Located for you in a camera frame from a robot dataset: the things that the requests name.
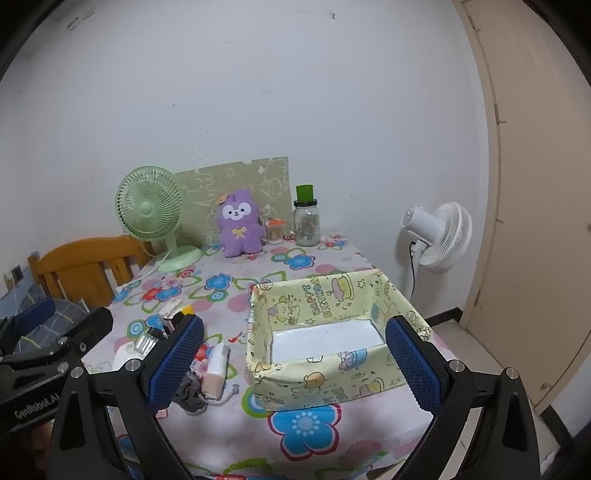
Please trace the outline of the yellow tissue pack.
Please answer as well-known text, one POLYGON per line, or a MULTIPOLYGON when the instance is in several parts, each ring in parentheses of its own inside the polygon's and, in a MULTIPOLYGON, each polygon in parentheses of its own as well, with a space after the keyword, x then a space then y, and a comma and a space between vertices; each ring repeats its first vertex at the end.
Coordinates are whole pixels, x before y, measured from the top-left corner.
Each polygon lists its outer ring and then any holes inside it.
POLYGON ((159 341, 167 339, 182 318, 192 315, 195 311, 190 305, 182 305, 180 299, 172 299, 163 309, 146 320, 147 330, 134 343, 134 350, 140 358, 145 358, 159 341))

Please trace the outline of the grey glove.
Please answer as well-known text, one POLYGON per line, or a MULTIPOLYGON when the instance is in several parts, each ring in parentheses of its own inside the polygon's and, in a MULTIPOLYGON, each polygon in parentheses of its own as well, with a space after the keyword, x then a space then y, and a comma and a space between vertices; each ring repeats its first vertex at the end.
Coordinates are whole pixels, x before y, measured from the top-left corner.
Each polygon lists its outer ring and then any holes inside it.
POLYGON ((207 410, 199 379, 191 371, 184 375, 172 401, 187 415, 197 416, 207 410))

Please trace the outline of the white drawstring pouch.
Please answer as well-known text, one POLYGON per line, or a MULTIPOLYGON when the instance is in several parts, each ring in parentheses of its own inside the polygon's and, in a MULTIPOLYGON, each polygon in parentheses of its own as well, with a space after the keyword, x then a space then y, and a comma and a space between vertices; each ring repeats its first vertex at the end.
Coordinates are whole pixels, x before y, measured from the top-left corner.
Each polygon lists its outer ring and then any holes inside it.
POLYGON ((208 359, 207 370, 201 383, 201 393, 208 405, 222 406, 239 393, 239 385, 232 384, 225 393, 228 375, 229 349, 224 343, 216 345, 208 359))

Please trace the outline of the grey plaid pillow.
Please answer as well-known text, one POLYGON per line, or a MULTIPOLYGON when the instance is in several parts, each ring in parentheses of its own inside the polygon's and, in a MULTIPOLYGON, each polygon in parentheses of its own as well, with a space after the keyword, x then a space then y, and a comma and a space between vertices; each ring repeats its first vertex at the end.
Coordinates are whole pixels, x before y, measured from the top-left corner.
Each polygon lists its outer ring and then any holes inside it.
POLYGON ((19 311, 1 319, 1 354, 21 354, 50 346, 73 329, 89 312, 84 301, 76 303, 47 296, 34 284, 21 301, 19 311))

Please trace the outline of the wooden bed headboard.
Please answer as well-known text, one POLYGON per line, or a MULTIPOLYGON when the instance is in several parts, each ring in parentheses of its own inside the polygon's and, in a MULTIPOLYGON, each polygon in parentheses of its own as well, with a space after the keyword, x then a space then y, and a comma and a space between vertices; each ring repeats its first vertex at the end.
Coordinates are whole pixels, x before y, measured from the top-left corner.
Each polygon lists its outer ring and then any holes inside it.
POLYGON ((106 307, 115 297, 114 288, 133 278, 131 265, 149 262, 150 247, 121 235, 76 240, 41 256, 28 257, 34 281, 54 298, 84 301, 90 308, 106 307))

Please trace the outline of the beige door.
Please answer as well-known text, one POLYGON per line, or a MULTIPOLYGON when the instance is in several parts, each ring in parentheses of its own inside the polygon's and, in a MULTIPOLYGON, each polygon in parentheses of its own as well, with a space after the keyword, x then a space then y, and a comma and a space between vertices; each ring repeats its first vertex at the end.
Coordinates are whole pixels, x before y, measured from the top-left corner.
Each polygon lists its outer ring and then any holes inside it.
POLYGON ((537 411, 590 351, 590 86, 522 1, 460 1, 483 87, 489 180, 465 328, 537 411))

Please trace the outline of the floral tablecloth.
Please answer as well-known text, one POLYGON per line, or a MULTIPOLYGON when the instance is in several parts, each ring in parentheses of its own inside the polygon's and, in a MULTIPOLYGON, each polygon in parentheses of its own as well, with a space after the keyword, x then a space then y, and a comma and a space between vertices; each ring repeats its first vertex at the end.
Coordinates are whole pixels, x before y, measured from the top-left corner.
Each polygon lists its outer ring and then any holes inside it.
POLYGON ((222 406, 187 415, 177 404, 160 421, 188 468, 214 478, 353 479, 370 469, 403 461, 431 423, 408 385, 356 400, 270 412, 259 406, 246 377, 246 334, 252 287, 335 273, 376 269, 342 237, 318 246, 269 245, 256 255, 226 258, 209 248, 192 266, 161 272, 152 265, 121 287, 110 306, 111 332, 84 357, 98 373, 119 368, 131 345, 147 330, 146 320, 172 299, 193 307, 204 321, 204 343, 192 371, 204 376, 213 348, 229 349, 225 393, 238 395, 222 406))

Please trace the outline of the green desk fan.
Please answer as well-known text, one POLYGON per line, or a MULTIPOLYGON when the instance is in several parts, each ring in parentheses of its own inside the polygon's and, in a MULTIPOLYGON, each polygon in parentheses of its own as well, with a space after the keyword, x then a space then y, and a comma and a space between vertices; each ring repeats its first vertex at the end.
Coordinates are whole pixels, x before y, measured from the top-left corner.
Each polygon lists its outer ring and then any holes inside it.
POLYGON ((183 270, 201 259, 199 248, 177 245, 183 195, 175 174, 158 166, 132 170, 117 188, 114 207, 121 226, 133 238, 164 242, 166 250, 156 260, 158 271, 183 270))

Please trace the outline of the purple plush toy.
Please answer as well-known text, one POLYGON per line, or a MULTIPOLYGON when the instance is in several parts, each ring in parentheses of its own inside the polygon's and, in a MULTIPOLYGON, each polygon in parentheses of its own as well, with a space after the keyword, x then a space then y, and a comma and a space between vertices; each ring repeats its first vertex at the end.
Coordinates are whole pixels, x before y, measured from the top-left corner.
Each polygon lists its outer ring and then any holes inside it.
POLYGON ((266 230, 259 222, 259 206, 249 190, 238 189, 219 198, 216 220, 226 258, 263 251, 266 230))

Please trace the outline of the small toothpick jar orange lid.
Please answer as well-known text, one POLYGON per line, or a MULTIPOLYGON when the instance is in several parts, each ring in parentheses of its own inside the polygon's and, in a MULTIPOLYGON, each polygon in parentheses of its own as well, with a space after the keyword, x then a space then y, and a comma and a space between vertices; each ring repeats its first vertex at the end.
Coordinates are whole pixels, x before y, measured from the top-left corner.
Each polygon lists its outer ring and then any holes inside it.
POLYGON ((270 218, 266 220, 266 241, 269 244, 279 244, 283 241, 284 227, 286 222, 283 219, 270 218))

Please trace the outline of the white standing fan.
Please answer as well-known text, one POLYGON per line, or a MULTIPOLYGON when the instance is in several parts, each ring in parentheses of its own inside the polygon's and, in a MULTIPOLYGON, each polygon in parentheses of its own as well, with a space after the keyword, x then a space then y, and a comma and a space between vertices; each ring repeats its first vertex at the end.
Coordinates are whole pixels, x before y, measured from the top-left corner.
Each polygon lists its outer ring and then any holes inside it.
POLYGON ((448 202, 435 211, 412 205, 401 220, 401 228, 411 238, 410 275, 404 295, 412 299, 421 267, 436 274, 452 269, 465 254, 473 234, 473 220, 463 206, 448 202))

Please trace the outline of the yellow cartoon fabric storage box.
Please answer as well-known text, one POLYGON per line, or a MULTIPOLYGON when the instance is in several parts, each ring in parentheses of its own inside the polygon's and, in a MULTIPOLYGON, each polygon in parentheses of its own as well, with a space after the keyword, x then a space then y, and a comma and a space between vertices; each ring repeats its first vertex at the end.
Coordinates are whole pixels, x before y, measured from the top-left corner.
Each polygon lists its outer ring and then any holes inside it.
POLYGON ((259 406, 318 407, 404 384, 386 343, 387 323, 398 315, 431 338, 428 323, 377 269, 253 286, 245 371, 259 406))

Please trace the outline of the glass mason jar green lid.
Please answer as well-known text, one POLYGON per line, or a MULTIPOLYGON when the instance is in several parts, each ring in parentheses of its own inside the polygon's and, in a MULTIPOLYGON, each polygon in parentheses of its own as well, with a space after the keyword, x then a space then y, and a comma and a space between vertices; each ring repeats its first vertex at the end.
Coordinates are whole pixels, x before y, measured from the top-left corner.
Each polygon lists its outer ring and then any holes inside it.
POLYGON ((294 239, 295 244, 304 247, 315 247, 321 242, 318 200, 311 184, 295 187, 294 239))

